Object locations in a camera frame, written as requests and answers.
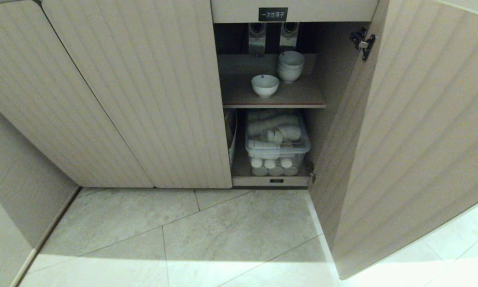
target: plastic storage box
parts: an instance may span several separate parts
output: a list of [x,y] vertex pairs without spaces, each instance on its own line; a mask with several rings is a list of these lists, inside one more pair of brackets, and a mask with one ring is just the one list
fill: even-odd
[[248,110],[245,140],[255,176],[295,176],[311,148],[303,118],[293,109]]

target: tile floor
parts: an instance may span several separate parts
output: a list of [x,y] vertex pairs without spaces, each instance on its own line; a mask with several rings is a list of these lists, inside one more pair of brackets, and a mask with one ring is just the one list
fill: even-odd
[[308,191],[83,189],[21,287],[449,287],[469,274],[478,286],[478,205],[340,281]]

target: wall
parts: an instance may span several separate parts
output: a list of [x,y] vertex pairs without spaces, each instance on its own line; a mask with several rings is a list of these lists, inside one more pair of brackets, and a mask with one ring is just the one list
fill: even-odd
[[17,280],[77,187],[0,114],[0,287]]

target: white bowl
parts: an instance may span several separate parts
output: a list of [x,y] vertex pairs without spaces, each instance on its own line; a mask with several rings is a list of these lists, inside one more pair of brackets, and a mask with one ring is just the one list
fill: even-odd
[[302,69],[304,67],[304,55],[297,51],[284,51],[278,57],[278,65],[287,69]]
[[261,98],[269,98],[276,92],[279,85],[280,80],[271,75],[258,75],[251,79],[253,90]]
[[290,66],[290,65],[286,65],[286,64],[283,64],[283,63],[278,63],[278,67],[279,68],[283,68],[283,69],[286,69],[286,70],[292,70],[292,71],[302,71],[303,68],[304,68],[304,64],[301,65],[301,66]]
[[280,76],[281,80],[285,83],[292,83],[297,80],[302,73],[302,69],[298,71],[294,70],[287,70],[283,69],[282,67],[278,67],[278,75]]

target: cabinet door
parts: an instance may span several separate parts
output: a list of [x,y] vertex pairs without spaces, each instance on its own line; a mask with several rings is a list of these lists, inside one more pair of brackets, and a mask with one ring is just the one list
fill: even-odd
[[0,4],[0,112],[79,185],[153,186],[32,1]]
[[391,0],[383,31],[387,2],[311,187],[342,279],[478,202],[478,15]]
[[156,187],[232,187],[208,0],[42,6]]

